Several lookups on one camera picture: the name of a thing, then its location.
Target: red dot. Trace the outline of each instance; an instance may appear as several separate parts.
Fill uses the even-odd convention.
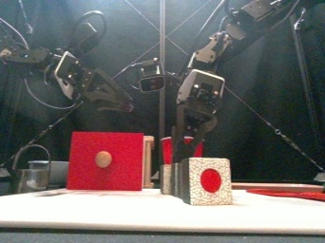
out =
[[[200,185],[210,193],[215,193],[218,191],[220,187],[220,176],[214,169],[207,169],[203,171],[200,175]]]

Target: small metal container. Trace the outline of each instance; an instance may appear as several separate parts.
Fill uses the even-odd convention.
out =
[[[46,153],[49,166],[45,170],[42,170],[42,169],[16,169],[20,155],[30,147],[41,148]],[[48,183],[49,183],[49,172],[51,172],[51,156],[49,156],[46,149],[37,144],[26,145],[25,147],[22,147],[14,156],[14,161],[12,164],[12,182],[10,182],[9,193],[10,194],[24,194],[24,193],[46,190]]]

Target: circular knob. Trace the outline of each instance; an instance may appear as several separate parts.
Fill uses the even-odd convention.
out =
[[[112,163],[112,156],[111,156],[111,154],[107,151],[100,151],[96,154],[95,162],[96,162],[96,165],[100,168],[108,167],[109,164]]]

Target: red box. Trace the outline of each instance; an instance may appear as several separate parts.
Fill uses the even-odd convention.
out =
[[[112,163],[101,168],[95,157],[105,151]],[[143,134],[73,132],[69,150],[67,189],[141,190]]]

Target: black curtain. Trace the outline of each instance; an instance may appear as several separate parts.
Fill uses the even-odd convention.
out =
[[[133,98],[131,113],[96,111],[92,103],[77,110],[49,130],[38,140],[53,160],[68,160],[71,133],[73,131],[141,132],[156,139],[153,173],[159,169],[159,93],[143,94],[136,85],[135,72],[120,70],[133,61],[159,57],[159,1],[57,0],[22,1],[33,33],[26,34],[24,18],[17,1],[1,1],[4,18],[22,33],[32,47],[51,51],[69,44],[75,21],[91,10],[105,15],[108,31],[99,46],[81,58],[84,65],[100,67]],[[166,1],[166,62],[168,72],[179,72],[194,37],[219,1]],[[248,1],[234,1],[238,8]],[[210,27],[202,32],[198,46],[208,42],[218,31],[222,12]],[[101,31],[99,18],[88,21]],[[301,32],[307,69],[313,82],[313,101],[319,130],[323,138],[323,4],[309,11]],[[67,110],[41,105],[26,91],[21,73],[0,65],[0,158],[6,161],[17,149],[52,124]],[[228,158],[234,180],[305,181],[317,173],[309,160],[275,134],[279,129],[299,148],[323,166],[319,149],[314,144],[313,124],[306,103],[303,82],[291,35],[291,25],[285,21],[269,31],[235,58],[223,62],[216,75],[226,79],[223,106],[216,113],[218,125],[204,138],[204,157]],[[28,74],[26,83],[33,94],[51,105],[65,107],[71,101],[64,97],[55,82],[45,82],[42,74]],[[166,87],[166,136],[175,122],[178,84],[170,81]],[[26,155],[41,159],[41,151]]]

